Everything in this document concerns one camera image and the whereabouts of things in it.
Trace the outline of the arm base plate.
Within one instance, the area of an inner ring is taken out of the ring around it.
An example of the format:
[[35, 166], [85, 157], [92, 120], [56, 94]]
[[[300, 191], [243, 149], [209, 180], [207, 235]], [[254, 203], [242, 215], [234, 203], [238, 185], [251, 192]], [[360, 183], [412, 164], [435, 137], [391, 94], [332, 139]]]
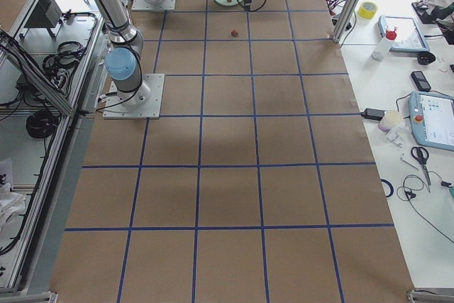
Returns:
[[107, 109], [102, 114], [104, 119], [158, 119], [162, 104], [165, 84], [164, 74], [143, 74], [143, 83], [138, 92], [131, 95], [119, 92], [106, 99]]
[[173, 11], [176, 0], [133, 0], [132, 11]]

